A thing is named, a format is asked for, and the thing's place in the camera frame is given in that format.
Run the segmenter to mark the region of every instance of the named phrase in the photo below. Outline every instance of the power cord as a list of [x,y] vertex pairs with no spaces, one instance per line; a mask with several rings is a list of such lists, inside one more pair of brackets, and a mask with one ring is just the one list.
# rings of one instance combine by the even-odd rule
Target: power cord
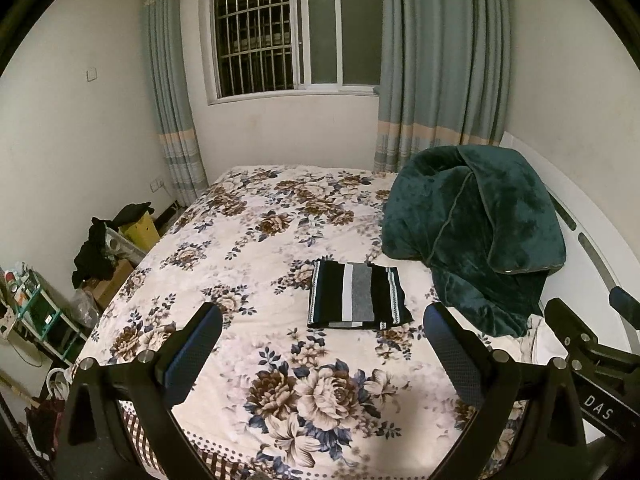
[[33,366],[34,368],[42,368],[42,363],[44,362],[44,359],[42,358],[42,353],[40,352],[40,350],[38,350],[38,355],[40,356],[40,364],[39,365],[35,365],[33,363],[30,363],[27,361],[27,359],[25,359],[22,354],[20,352],[18,352],[18,349],[14,346],[14,344],[9,341],[9,344],[11,345],[11,348],[14,349],[15,353],[18,354],[18,357],[20,357],[20,359],[22,359],[25,363],[27,363],[29,366]]

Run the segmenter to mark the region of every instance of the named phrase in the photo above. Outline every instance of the window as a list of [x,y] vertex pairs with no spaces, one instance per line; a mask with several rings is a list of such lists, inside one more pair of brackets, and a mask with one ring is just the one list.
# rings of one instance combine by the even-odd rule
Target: window
[[380,82],[382,0],[208,1],[212,102]]

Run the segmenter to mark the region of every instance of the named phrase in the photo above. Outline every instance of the metal security grille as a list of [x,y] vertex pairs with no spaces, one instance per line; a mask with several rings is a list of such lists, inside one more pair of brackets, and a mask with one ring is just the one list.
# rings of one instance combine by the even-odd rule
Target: metal security grille
[[215,0],[222,97],[294,88],[289,0]]

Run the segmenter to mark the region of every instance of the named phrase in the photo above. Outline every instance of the window sill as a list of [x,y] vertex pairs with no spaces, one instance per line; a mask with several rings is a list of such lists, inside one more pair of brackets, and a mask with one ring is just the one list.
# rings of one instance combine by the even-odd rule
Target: window sill
[[318,85],[318,88],[301,88],[299,90],[277,90],[271,92],[254,92],[251,94],[240,94],[229,97],[221,97],[210,101],[208,104],[217,105],[223,103],[233,103],[237,101],[247,101],[252,99],[265,99],[271,97],[289,97],[302,95],[361,95],[368,97],[378,97],[374,93],[373,87],[343,87],[337,89],[335,85]]

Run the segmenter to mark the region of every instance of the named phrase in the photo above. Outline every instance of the clear plastic bag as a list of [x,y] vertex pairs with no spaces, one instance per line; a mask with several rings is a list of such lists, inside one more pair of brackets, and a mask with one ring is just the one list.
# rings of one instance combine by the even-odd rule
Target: clear plastic bag
[[100,319],[94,297],[82,288],[76,288],[68,314],[71,319],[87,328],[93,328]]

